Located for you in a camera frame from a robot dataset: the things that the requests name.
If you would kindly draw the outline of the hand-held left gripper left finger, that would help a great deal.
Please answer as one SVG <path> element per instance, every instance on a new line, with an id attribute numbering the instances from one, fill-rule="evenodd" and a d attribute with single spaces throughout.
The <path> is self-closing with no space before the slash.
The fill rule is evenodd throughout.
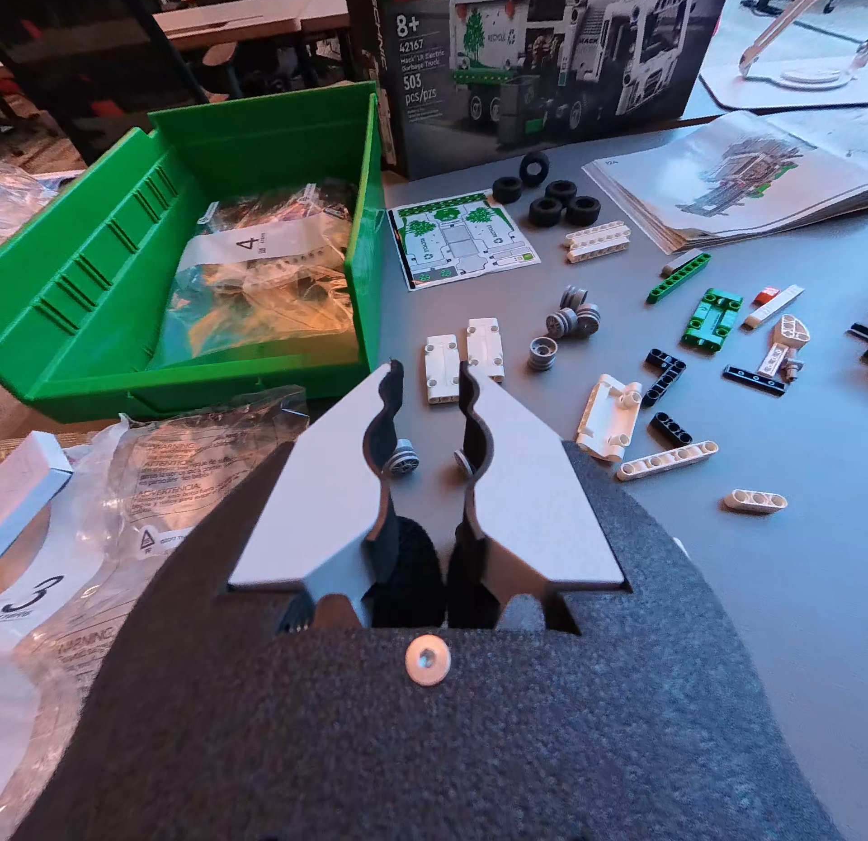
<path id="1" fill-rule="evenodd" d="M 363 597 L 396 564 L 383 470 L 396 445 L 403 389 L 401 363 L 385 362 L 297 437 L 228 579 L 231 588 L 303 590 L 313 602 L 342 594 L 370 625 Z"/>

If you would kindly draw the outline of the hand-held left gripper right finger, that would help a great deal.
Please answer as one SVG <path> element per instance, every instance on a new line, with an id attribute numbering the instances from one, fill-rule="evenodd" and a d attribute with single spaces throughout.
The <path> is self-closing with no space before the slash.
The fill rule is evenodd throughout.
<path id="1" fill-rule="evenodd" d="M 467 478 L 447 568 L 451 629 L 577 630 L 563 598 L 623 573 L 559 435 L 463 361 L 453 458 Z"/>

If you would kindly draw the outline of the white curved lego panel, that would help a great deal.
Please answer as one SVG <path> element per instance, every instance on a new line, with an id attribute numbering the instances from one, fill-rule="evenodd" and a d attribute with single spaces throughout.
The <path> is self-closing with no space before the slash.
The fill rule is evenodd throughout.
<path id="1" fill-rule="evenodd" d="M 618 463 L 630 445 L 643 388 L 602 373 L 585 404 L 575 444 L 599 460 Z"/>

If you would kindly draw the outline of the white five-hole lego beam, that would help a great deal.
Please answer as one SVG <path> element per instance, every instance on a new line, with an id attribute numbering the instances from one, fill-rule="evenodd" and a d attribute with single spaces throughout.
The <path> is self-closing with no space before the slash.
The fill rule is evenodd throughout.
<path id="1" fill-rule="evenodd" d="M 648 478 L 662 473 L 698 464 L 719 451 L 719 446 L 711 440 L 690 443 L 675 446 L 665 451 L 654 453 L 633 460 L 625 460 L 615 473 L 621 481 Z"/>

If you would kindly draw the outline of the short black lego beam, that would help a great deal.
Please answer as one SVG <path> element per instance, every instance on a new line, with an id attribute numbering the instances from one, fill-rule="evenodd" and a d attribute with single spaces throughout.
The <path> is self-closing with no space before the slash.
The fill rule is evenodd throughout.
<path id="1" fill-rule="evenodd" d="M 648 430 L 664 439 L 669 448 L 689 445 L 693 442 L 692 435 L 664 412 L 657 412 L 652 415 Z"/>

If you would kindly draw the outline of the white flat lego panel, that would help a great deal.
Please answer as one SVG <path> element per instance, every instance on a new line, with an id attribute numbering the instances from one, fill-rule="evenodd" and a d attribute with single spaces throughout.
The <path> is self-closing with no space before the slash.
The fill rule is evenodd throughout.
<path id="1" fill-rule="evenodd" d="M 424 346 L 427 403 L 458 401 L 460 352 L 453 334 L 427 336 Z"/>
<path id="2" fill-rule="evenodd" d="M 466 327 L 467 365 L 493 382 L 504 381 L 503 351 L 497 317 L 468 319 Z"/>

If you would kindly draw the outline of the black angled lego beam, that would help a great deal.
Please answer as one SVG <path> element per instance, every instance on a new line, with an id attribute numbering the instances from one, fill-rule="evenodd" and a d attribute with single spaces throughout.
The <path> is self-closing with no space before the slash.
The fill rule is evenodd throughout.
<path id="1" fill-rule="evenodd" d="M 675 380 L 685 370 L 687 365 L 684 361 L 663 352 L 658 349 L 652 349 L 646 355 L 646 365 L 659 370 L 659 376 L 656 382 L 648 387 L 641 399 L 641 408 L 648 409 L 658 403 L 658 401 L 667 393 Z"/>

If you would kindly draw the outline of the white three-hole lego beam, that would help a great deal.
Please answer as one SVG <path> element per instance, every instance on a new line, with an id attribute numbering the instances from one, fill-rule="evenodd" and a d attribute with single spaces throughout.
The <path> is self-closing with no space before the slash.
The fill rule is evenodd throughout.
<path id="1" fill-rule="evenodd" d="M 772 513 L 787 509 L 786 497 L 775 492 L 762 492 L 747 489 L 732 489 L 721 500 L 727 510 L 751 513 Z"/>

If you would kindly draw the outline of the black straight lego beam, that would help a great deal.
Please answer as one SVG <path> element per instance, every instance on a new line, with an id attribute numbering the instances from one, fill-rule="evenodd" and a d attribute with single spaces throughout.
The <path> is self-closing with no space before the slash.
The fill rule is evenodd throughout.
<path id="1" fill-rule="evenodd" d="M 760 373 L 758 371 L 746 371 L 735 366 L 725 366 L 721 371 L 721 378 L 737 382 L 755 391 L 781 397 L 787 391 L 787 384 L 773 377 Z"/>

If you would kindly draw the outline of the green lego panel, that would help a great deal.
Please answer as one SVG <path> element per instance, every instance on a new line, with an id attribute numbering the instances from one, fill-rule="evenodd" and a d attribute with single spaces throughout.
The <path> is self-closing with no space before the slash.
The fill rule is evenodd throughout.
<path id="1" fill-rule="evenodd" d="M 706 289 L 684 329 L 680 341 L 710 353 L 721 350 L 736 325 L 742 296 L 724 290 Z"/>

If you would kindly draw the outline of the long white lego beam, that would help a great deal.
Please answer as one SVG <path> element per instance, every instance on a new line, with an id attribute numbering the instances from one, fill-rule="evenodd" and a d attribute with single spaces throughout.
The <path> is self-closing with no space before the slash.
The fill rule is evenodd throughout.
<path id="1" fill-rule="evenodd" d="M 622 221 L 610 221 L 607 223 L 581 228 L 564 236 L 561 246 L 591 246 L 607 241 L 628 241 L 631 229 Z"/>
<path id="2" fill-rule="evenodd" d="M 630 247 L 628 236 L 602 236 L 572 241 L 565 255 L 569 264 L 590 260 L 601 255 L 621 252 Z"/>

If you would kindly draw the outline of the long green lego beam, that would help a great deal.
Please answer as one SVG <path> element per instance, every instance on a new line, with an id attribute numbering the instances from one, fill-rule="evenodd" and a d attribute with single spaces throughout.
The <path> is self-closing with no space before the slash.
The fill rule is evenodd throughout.
<path id="1" fill-rule="evenodd" d="M 704 269 L 710 260 L 710 253 L 703 252 L 694 259 L 685 263 L 683 267 L 678 268 L 670 277 L 662 279 L 646 296 L 646 304 L 657 304 L 665 295 L 672 293 L 682 283 L 687 282 L 689 278 L 694 277 L 698 272 Z"/>

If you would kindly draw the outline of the white fin-shaped lego panel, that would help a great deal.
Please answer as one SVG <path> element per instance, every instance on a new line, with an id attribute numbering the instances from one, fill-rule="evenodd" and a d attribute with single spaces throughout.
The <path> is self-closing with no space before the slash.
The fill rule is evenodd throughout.
<path id="1" fill-rule="evenodd" d="M 811 340 L 808 329 L 793 315 L 783 314 L 772 330 L 771 347 L 756 370 L 766 377 L 773 377 L 785 361 L 794 360 L 798 350 Z"/>

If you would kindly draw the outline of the clear bag of lego parts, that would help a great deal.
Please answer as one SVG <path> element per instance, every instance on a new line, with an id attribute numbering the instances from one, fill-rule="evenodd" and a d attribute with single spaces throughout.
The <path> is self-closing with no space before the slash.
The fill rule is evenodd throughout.
<path id="1" fill-rule="evenodd" d="M 326 177 L 298 187 L 280 187 L 262 193 L 236 195 L 212 202 L 198 218 L 194 236 L 214 234 L 231 228 L 259 227 L 276 222 L 320 217 L 315 232 L 344 251 L 352 231 L 357 186 Z"/>

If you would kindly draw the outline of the white flat lego bar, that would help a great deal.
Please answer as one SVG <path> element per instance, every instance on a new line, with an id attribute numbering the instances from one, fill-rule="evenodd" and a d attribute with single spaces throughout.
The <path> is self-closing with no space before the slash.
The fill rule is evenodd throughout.
<path id="1" fill-rule="evenodd" d="M 785 310 L 792 301 L 794 301 L 797 298 L 802 295 L 804 289 L 802 286 L 798 286 L 797 284 L 792 284 L 787 286 L 785 290 L 781 290 L 780 294 L 770 300 L 767 304 L 762 306 L 756 306 L 756 309 L 749 314 L 741 326 L 749 330 L 755 330 L 758 326 L 763 325 L 772 315 Z"/>

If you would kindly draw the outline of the lego instruction booklet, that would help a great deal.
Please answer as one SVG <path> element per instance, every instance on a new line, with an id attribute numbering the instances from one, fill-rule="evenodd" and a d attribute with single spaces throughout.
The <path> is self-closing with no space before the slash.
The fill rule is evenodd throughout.
<path id="1" fill-rule="evenodd" d="M 584 172 L 665 253 L 866 207 L 866 109 L 732 112 Z"/>

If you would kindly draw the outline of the lego set cardboard box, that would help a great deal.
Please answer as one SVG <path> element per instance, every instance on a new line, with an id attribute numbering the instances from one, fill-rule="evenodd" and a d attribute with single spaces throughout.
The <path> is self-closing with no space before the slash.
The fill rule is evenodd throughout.
<path id="1" fill-rule="evenodd" d="M 409 180 L 682 115 L 725 0 L 346 0 Z"/>

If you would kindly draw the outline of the clear empty plastic bag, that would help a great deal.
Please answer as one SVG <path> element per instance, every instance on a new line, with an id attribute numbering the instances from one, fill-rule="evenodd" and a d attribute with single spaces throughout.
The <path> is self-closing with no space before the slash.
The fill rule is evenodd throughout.
<path id="1" fill-rule="evenodd" d="M 70 552 L 94 567 L 163 559 L 279 444 L 308 425 L 306 393 L 281 386 L 167 420 L 122 415 L 76 453 L 62 494 Z"/>

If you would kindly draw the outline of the clear numbered plastic bag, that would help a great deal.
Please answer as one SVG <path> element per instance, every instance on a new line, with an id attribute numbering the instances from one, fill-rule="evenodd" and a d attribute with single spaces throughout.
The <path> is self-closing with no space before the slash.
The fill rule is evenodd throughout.
<path id="1" fill-rule="evenodd" d="M 116 501 L 55 506 L 44 542 L 1 595 L 1 838 L 53 775 L 120 626 L 213 504 L 127 521 Z"/>
<path id="2" fill-rule="evenodd" d="M 306 355 L 352 361 L 343 270 L 352 222 L 329 211 L 192 237 L 150 368 Z"/>

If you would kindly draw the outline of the green and white sticker sheet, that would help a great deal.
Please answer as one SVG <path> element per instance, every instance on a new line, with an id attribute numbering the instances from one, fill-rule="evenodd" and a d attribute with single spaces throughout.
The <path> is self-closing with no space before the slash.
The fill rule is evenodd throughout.
<path id="1" fill-rule="evenodd" d="M 409 290 L 540 262 L 491 190 L 388 210 Z"/>

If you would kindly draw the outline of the small white cardboard box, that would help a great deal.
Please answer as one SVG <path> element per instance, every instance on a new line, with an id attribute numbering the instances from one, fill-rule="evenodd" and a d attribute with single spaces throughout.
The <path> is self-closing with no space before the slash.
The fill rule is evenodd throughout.
<path id="1" fill-rule="evenodd" d="M 31 432 L 1 463 L 1 554 L 73 475 L 58 439 Z"/>

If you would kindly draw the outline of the green plastic bin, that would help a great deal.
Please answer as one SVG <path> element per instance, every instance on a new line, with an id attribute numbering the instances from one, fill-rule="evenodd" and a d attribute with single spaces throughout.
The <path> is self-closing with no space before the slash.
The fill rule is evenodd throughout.
<path id="1" fill-rule="evenodd" d="M 384 195 L 374 82 L 161 110 L 1 246 L 1 384 L 59 423 L 161 418 L 285 383 L 341 397 L 373 368 Z M 148 370 L 181 252 L 207 203 L 339 177 L 357 346 Z"/>

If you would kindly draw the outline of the crumpled clear plastic bag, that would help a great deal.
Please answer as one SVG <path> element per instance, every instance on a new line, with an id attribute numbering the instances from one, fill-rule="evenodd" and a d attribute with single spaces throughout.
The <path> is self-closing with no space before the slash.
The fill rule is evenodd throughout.
<path id="1" fill-rule="evenodd" d="M 1 243 L 58 196 L 22 169 L 1 161 Z"/>

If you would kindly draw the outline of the tan folding table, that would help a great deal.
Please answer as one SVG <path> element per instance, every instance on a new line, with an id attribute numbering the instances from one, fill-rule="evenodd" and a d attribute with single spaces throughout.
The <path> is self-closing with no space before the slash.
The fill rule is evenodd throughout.
<path id="1" fill-rule="evenodd" d="M 176 48 L 349 30 L 346 0 L 235 0 L 155 15 Z"/>

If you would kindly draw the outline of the black chair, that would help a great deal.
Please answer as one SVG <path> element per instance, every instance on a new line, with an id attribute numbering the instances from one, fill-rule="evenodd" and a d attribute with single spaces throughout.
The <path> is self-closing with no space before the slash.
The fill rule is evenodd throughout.
<path id="1" fill-rule="evenodd" d="M 85 164 L 151 112 L 208 103 L 141 0 L 1 0 L 1 63 Z"/>

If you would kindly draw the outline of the white stand with round base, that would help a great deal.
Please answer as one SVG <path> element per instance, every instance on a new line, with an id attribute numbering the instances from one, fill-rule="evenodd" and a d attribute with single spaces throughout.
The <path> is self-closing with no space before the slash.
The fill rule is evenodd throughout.
<path id="1" fill-rule="evenodd" d="M 851 62 L 844 68 L 823 68 L 813 62 L 786 62 L 773 76 L 750 76 L 761 52 L 792 24 L 796 17 L 818 0 L 796 0 L 770 24 L 746 48 L 739 61 L 739 73 L 745 79 L 766 82 L 792 91 L 832 91 L 847 86 L 866 64 L 866 41 L 859 43 Z"/>

